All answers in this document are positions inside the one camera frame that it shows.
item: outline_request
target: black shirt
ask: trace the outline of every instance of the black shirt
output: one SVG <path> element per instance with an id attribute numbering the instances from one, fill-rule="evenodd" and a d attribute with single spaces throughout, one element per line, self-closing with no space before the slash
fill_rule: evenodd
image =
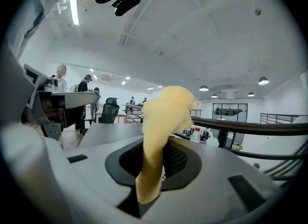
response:
<path id="1" fill-rule="evenodd" d="M 78 92 L 88 91 L 88 84 L 86 81 L 81 81 L 78 84 Z"/>

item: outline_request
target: bottle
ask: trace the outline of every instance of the bottle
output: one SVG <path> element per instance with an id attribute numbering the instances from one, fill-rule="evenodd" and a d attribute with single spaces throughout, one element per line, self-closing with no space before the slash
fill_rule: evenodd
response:
<path id="1" fill-rule="evenodd" d="M 200 142 L 200 128 L 196 128 L 191 135 L 191 141 L 199 143 Z"/>

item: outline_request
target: white shirt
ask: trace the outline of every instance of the white shirt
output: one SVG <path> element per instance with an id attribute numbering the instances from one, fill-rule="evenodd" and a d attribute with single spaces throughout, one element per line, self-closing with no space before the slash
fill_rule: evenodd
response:
<path id="1" fill-rule="evenodd" d="M 57 87 L 57 91 L 58 92 L 66 92 L 66 87 L 67 87 L 67 83 L 65 81 L 64 78 L 60 78 L 58 79 L 58 87 Z"/>

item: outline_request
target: black vent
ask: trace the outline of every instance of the black vent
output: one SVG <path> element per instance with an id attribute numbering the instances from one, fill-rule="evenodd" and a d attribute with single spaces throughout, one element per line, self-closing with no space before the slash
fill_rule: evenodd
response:
<path id="1" fill-rule="evenodd" d="M 119 157 L 120 166 L 135 178 L 141 172 L 143 142 L 126 151 Z M 183 170 L 187 163 L 187 156 L 180 150 L 167 143 L 163 150 L 163 165 L 166 178 Z"/>

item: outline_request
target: yellow cloth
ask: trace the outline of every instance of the yellow cloth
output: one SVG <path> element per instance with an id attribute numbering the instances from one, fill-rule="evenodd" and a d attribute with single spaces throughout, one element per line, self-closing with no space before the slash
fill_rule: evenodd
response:
<path id="1" fill-rule="evenodd" d="M 139 203 L 146 204 L 157 197 L 163 174 L 163 148 L 170 134 L 192 126 L 189 110 L 194 108 L 193 94 L 181 86 L 166 87 L 160 98 L 144 103 L 143 162 L 136 178 Z"/>

